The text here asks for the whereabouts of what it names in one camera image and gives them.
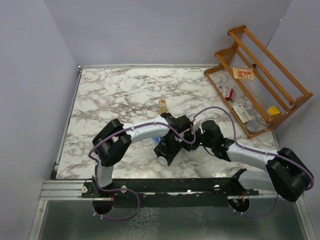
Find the wooden shelf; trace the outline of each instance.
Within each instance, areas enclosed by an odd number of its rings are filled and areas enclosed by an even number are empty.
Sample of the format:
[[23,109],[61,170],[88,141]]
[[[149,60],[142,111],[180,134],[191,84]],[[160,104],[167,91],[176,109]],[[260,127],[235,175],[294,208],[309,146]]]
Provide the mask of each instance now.
[[[292,113],[294,113],[302,104],[304,104],[309,98],[312,97],[312,93],[308,92],[302,84],[271,54],[271,52],[264,47],[264,45],[247,29],[246,25],[240,25],[233,28],[230,28],[227,32],[234,40],[233,44],[225,49],[217,51],[214,55],[219,59],[220,64],[218,66],[212,67],[204,71],[204,74],[210,80],[211,84],[214,86],[226,106],[232,112],[237,122],[240,124],[243,131],[246,133],[247,137],[253,138],[265,132],[268,132],[277,126],[279,126],[285,119],[287,119]],[[275,66],[281,70],[285,77],[291,81],[294,86],[302,93],[301,96],[293,98],[288,91],[276,80],[276,78],[271,74],[269,69],[253,54],[253,52],[248,48],[248,46],[242,41],[243,36],[247,35],[253,43],[258,46],[261,51],[275,64]],[[272,98],[283,108],[283,113],[270,117],[267,113],[267,109],[264,109],[261,103],[256,99],[260,92],[255,92],[252,88],[248,88],[243,81],[234,78],[232,65],[235,58],[240,59],[243,62],[242,67],[252,68],[254,73],[254,80],[259,81],[270,94]],[[256,64],[259,70],[253,67],[253,64]],[[258,113],[264,119],[265,123],[268,125],[266,128],[249,133],[246,126],[241,122],[236,112],[233,110],[231,104],[226,101],[220,90],[218,89],[215,82],[212,80],[210,74],[227,70],[229,74],[233,77],[235,82],[239,85],[241,90],[245,93],[248,99],[252,102],[253,106],[256,108]]]

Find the marble surface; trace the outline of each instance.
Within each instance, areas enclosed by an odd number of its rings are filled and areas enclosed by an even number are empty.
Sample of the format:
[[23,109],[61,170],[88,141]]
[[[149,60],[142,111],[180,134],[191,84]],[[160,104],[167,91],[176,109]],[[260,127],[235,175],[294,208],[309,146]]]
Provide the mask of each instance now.
[[[92,139],[112,119],[122,123],[138,123],[158,116],[158,101],[164,98],[173,116],[191,115],[203,108],[218,106],[226,109],[209,80],[205,68],[127,68],[84,69],[70,117],[57,179],[89,179],[94,161],[88,158]],[[242,103],[253,119],[262,121],[250,101],[244,97],[226,71],[211,75],[219,85],[235,87],[236,103]],[[211,109],[199,116],[213,119],[225,137],[233,137],[228,116]],[[248,146],[275,150],[271,132],[253,139],[236,123],[239,142]],[[212,178],[231,177],[238,169],[254,167],[227,162],[210,156],[203,148],[188,152],[182,149],[171,166],[162,165],[155,153],[152,139],[129,147],[123,159],[114,166],[113,178]]]

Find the small box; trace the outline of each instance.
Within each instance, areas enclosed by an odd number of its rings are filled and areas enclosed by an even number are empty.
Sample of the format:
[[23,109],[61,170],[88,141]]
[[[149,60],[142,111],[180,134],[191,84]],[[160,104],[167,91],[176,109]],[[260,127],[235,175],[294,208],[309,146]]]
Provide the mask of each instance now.
[[244,106],[242,106],[242,104],[233,105],[232,108],[236,112],[242,123],[245,124],[251,120],[251,117],[245,110]]
[[227,101],[231,100],[233,102],[235,100],[236,92],[233,88],[224,87],[222,94]]

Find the white wall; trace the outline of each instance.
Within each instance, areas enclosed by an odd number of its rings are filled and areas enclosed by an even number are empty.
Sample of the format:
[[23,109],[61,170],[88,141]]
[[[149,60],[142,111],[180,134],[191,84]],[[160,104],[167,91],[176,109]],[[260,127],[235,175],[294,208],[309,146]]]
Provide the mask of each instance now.
[[42,0],[0,8],[0,239],[29,236],[50,176],[77,65]]
[[266,45],[292,0],[44,0],[79,65],[212,64],[246,24]]
[[314,94],[276,132],[280,146],[291,148],[314,175],[314,188],[305,193],[305,202],[320,239],[319,27],[320,1],[293,0],[267,48]]

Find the yellow block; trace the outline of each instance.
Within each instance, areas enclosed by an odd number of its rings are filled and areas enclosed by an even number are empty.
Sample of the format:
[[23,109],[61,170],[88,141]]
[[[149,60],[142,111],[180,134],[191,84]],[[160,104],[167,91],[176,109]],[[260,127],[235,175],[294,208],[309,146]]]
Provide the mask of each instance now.
[[281,112],[279,111],[279,109],[276,106],[271,106],[271,107],[268,108],[267,113],[270,116],[275,116],[275,115],[280,114]]

